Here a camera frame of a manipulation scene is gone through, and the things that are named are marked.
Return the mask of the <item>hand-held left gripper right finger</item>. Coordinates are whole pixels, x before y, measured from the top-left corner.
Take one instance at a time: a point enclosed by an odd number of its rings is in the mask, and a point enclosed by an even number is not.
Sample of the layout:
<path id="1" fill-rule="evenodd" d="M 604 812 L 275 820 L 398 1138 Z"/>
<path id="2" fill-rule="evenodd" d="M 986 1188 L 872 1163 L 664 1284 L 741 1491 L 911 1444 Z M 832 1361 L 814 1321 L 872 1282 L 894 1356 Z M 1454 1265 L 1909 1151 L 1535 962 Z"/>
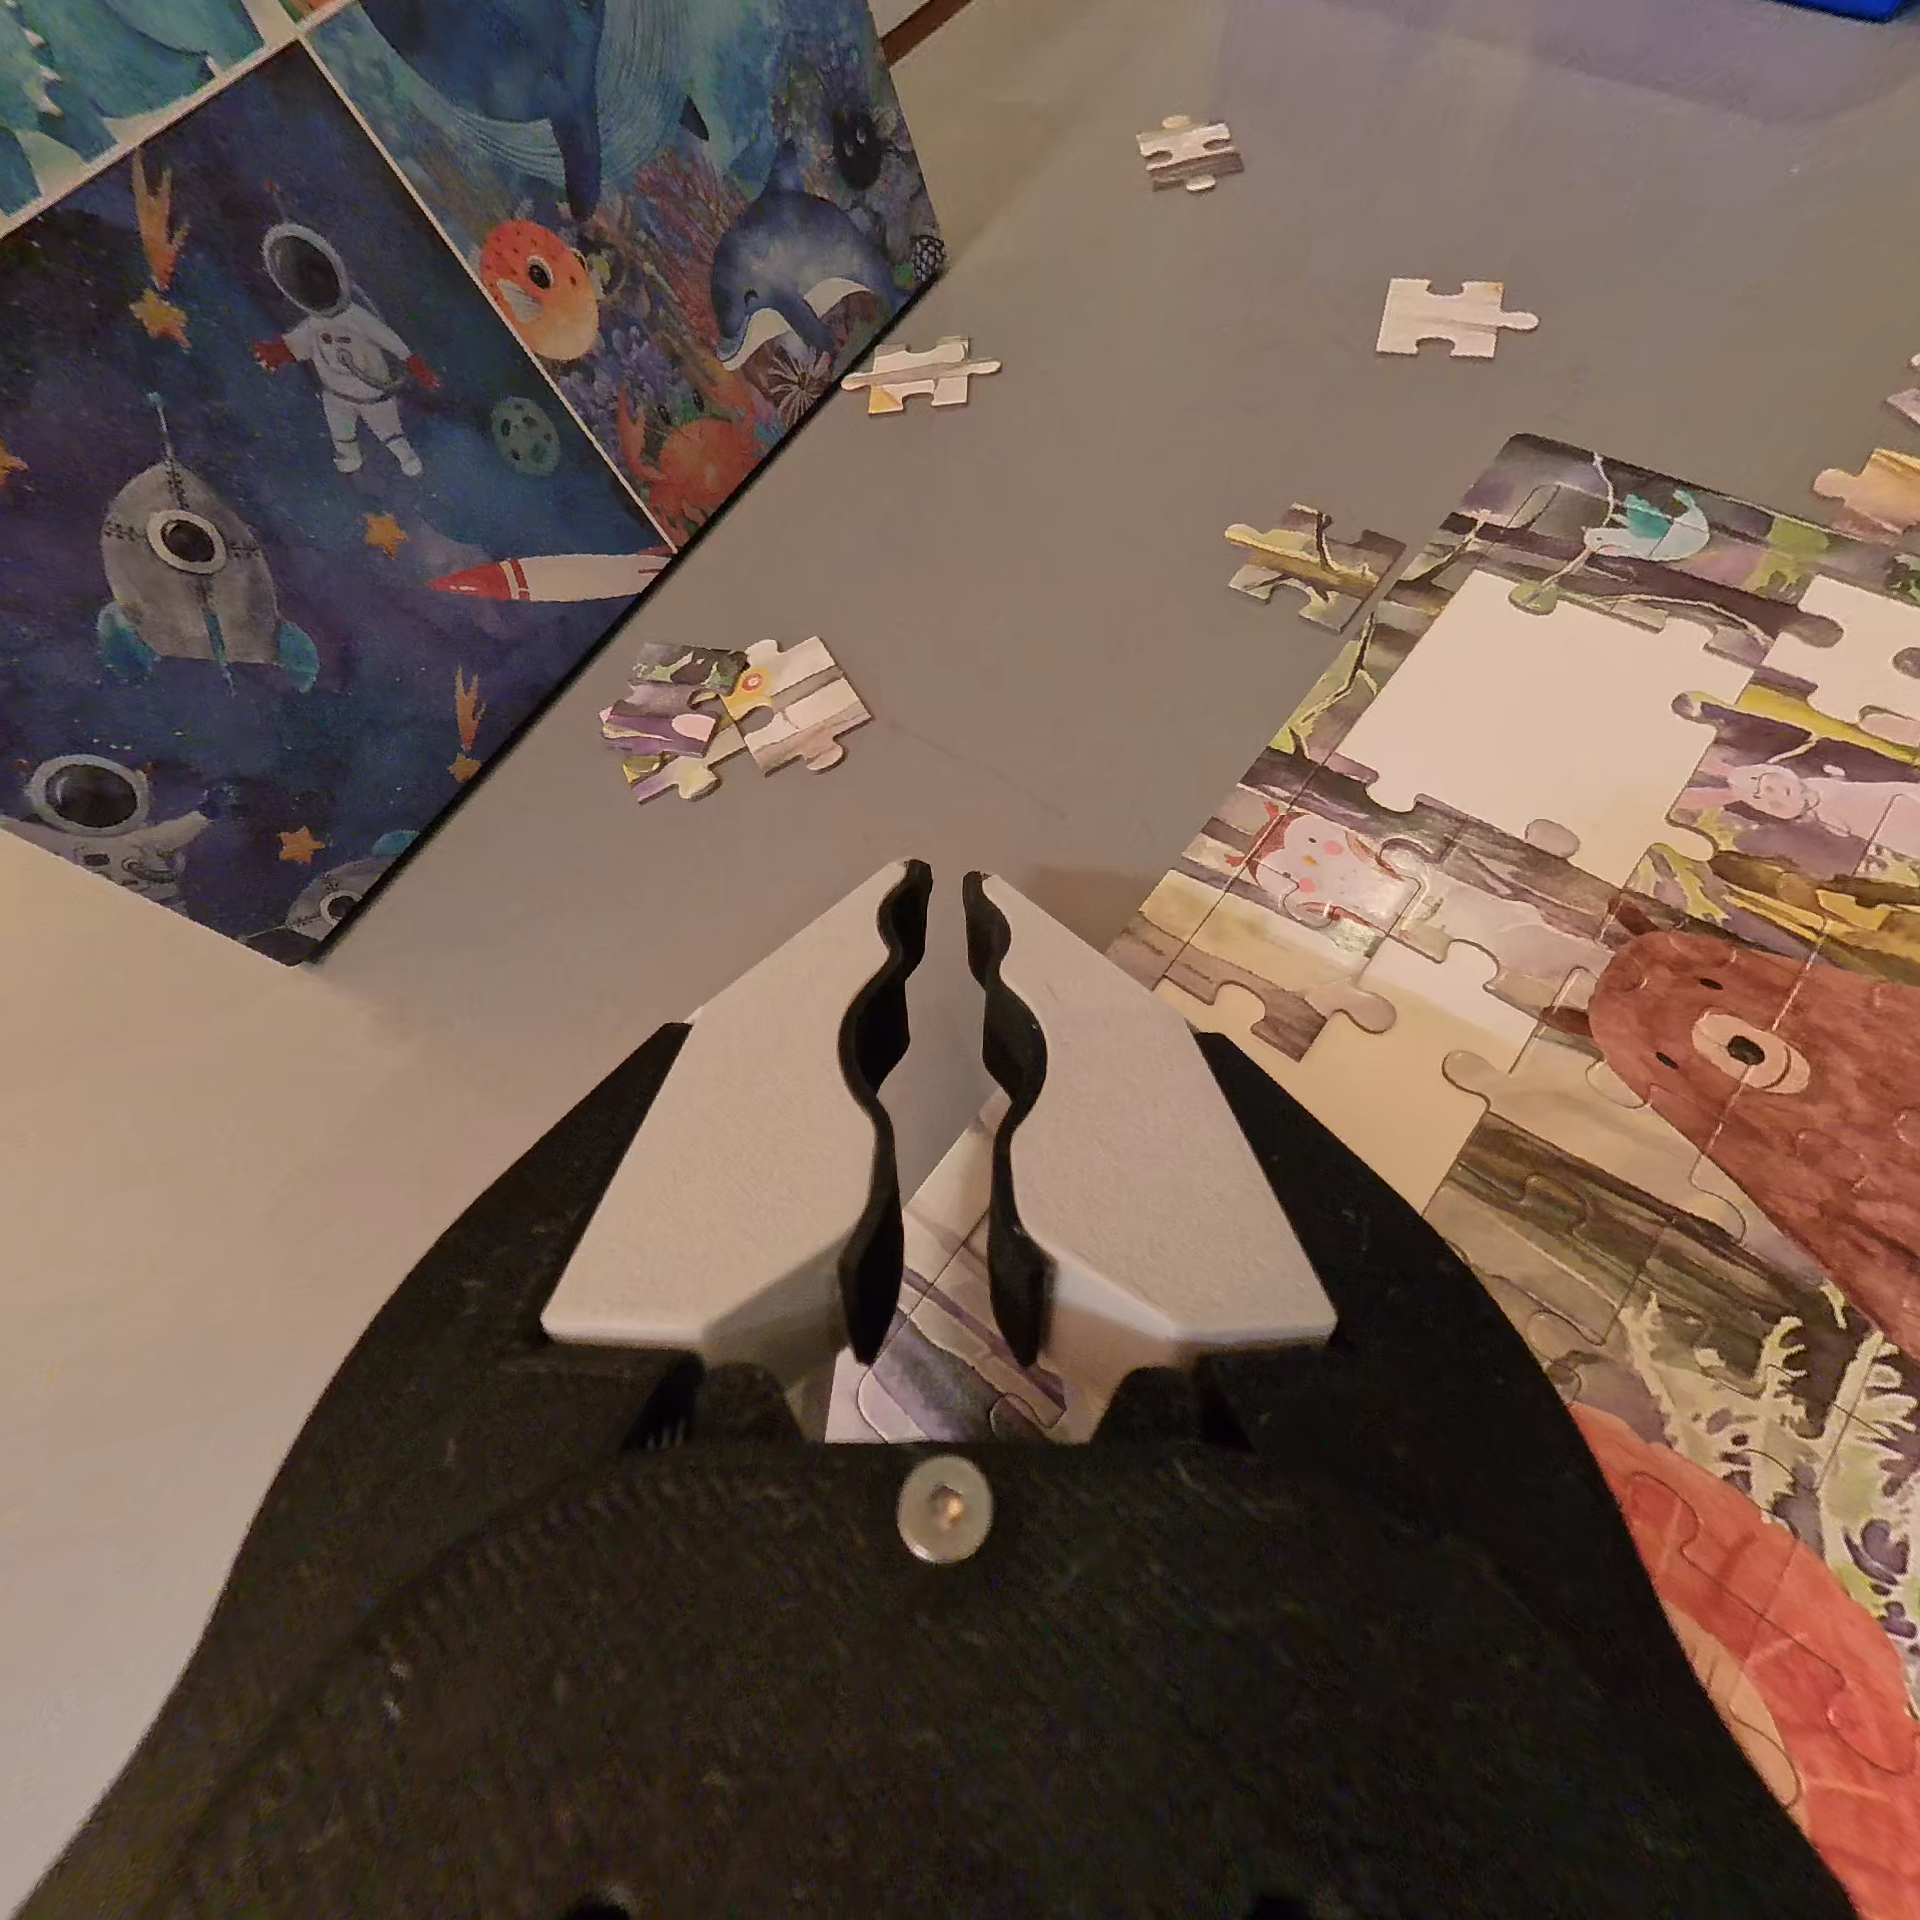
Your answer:
<path id="1" fill-rule="evenodd" d="M 986 1273 L 1019 1365 L 1084 1388 L 1335 1325 L 1187 1022 L 1003 878 L 961 883 L 990 1136 Z"/>

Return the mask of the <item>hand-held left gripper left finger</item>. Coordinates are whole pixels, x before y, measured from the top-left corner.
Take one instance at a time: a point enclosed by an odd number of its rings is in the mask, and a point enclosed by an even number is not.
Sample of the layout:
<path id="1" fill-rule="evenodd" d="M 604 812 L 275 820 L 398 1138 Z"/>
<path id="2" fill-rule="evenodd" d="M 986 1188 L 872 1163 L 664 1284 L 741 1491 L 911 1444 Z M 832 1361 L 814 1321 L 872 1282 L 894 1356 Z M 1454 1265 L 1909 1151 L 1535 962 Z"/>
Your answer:
<path id="1" fill-rule="evenodd" d="M 897 1309 L 895 1145 L 930 868 L 886 862 L 683 1026 L 541 1311 L 554 1342 L 811 1373 Z"/>

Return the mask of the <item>animal jigsaw puzzle board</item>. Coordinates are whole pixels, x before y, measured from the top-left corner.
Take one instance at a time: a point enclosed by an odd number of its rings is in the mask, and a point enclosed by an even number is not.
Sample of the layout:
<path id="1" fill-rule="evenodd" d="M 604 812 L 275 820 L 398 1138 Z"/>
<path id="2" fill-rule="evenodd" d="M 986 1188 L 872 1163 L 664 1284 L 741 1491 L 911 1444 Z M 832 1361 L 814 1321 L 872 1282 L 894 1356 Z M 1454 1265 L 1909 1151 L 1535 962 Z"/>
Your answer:
<path id="1" fill-rule="evenodd" d="M 1107 957 L 1451 1244 L 1915 1917 L 1915 529 L 1821 505 L 1508 440 Z"/>

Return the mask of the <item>pale purple jigsaw piece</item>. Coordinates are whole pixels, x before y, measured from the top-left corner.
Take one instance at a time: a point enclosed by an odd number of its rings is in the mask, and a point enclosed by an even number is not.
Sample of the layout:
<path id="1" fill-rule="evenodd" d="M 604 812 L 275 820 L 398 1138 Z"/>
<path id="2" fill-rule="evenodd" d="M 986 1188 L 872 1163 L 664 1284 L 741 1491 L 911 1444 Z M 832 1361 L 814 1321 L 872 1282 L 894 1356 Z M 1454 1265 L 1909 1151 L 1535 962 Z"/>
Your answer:
<path id="1" fill-rule="evenodd" d="M 645 804 L 660 795 L 693 802 L 716 787 L 720 764 L 741 752 L 743 743 L 737 729 L 726 723 L 710 735 L 695 756 L 620 754 L 620 772 L 635 804 Z"/>

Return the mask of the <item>striped jigsaw piece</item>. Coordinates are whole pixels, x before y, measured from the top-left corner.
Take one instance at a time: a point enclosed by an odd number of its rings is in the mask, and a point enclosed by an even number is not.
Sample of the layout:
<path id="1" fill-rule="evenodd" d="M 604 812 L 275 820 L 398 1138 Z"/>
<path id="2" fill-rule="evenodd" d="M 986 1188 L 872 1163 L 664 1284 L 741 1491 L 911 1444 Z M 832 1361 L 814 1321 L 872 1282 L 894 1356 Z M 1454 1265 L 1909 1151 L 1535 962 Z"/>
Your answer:
<path id="1" fill-rule="evenodd" d="M 722 708 L 755 770 L 768 777 L 799 764 L 824 772 L 843 756 L 841 739 L 870 723 L 838 662 L 818 637 L 780 644 L 766 637 L 743 650 Z"/>

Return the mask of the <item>yellow grey jigsaw piece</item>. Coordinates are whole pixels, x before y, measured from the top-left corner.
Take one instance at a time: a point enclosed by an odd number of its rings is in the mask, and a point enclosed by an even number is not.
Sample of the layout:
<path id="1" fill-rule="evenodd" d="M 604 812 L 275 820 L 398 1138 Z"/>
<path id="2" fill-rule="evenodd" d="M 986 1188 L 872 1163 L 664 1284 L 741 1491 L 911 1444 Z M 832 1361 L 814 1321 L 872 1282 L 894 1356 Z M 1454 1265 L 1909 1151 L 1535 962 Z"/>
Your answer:
<path id="1" fill-rule="evenodd" d="M 1310 625 L 1341 633 L 1404 554 L 1404 544 L 1362 531 L 1343 538 L 1333 517 L 1291 504 L 1269 527 L 1233 523 L 1221 538 L 1235 550 L 1229 590 L 1266 606 L 1279 592 L 1298 596 Z"/>

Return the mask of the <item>white grey jigsaw piece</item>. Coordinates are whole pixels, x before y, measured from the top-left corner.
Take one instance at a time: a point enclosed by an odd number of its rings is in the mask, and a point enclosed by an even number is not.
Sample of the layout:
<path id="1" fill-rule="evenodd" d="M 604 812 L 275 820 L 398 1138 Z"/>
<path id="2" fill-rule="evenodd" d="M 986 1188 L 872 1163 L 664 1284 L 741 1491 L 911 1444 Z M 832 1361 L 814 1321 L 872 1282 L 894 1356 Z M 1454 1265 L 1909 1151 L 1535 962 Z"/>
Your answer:
<path id="1" fill-rule="evenodd" d="M 922 351 L 874 349 L 865 367 L 838 380 L 838 388 L 863 396 L 868 417 L 890 417 L 905 411 L 911 399 L 924 399 L 934 409 L 965 405 L 971 382 L 1000 367 L 998 359 L 973 355 L 967 338 L 942 338 Z"/>
<path id="2" fill-rule="evenodd" d="M 1167 116 L 1154 130 L 1136 133 L 1138 160 L 1156 193 L 1212 191 L 1219 180 L 1242 172 L 1242 157 L 1227 124 Z"/>

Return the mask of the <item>illustrated puzzle box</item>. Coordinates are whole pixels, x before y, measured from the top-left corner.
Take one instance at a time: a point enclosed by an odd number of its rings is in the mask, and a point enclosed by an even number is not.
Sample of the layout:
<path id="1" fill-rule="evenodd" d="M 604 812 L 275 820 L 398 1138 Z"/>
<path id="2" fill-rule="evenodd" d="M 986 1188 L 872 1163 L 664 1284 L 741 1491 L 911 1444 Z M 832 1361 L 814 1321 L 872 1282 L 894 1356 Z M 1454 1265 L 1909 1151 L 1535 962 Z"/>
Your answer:
<path id="1" fill-rule="evenodd" d="M 870 4 L 5 2 L 3 833 L 315 958 L 944 243 Z"/>

